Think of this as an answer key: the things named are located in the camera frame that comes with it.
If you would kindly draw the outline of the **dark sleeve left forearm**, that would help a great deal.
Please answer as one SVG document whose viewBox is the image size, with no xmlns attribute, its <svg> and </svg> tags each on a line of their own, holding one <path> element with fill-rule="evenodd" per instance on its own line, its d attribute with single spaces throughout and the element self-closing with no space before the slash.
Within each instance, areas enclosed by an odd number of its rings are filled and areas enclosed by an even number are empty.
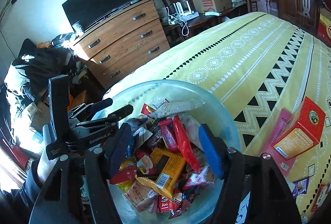
<svg viewBox="0 0 331 224">
<path fill-rule="evenodd" d="M 1 190 L 1 223 L 29 223 L 35 201 L 42 188 L 37 174 L 39 160 L 31 164 L 27 179 L 21 189 Z"/>
</svg>

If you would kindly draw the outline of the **person's left hand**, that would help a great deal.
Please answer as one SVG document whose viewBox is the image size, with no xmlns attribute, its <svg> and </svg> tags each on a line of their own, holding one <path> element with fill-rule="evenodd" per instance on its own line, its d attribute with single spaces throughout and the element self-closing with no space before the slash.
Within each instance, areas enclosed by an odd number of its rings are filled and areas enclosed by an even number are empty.
<svg viewBox="0 0 331 224">
<path fill-rule="evenodd" d="M 48 124 L 45 124 L 43 126 L 43 139 L 44 139 L 44 146 L 48 146 L 48 144 L 52 142 Z M 49 160 L 46 153 L 46 148 L 44 148 L 44 151 L 39 159 L 39 163 L 37 167 L 37 175 L 42 185 L 46 182 L 57 160 L 58 158 L 54 160 Z"/>
</svg>

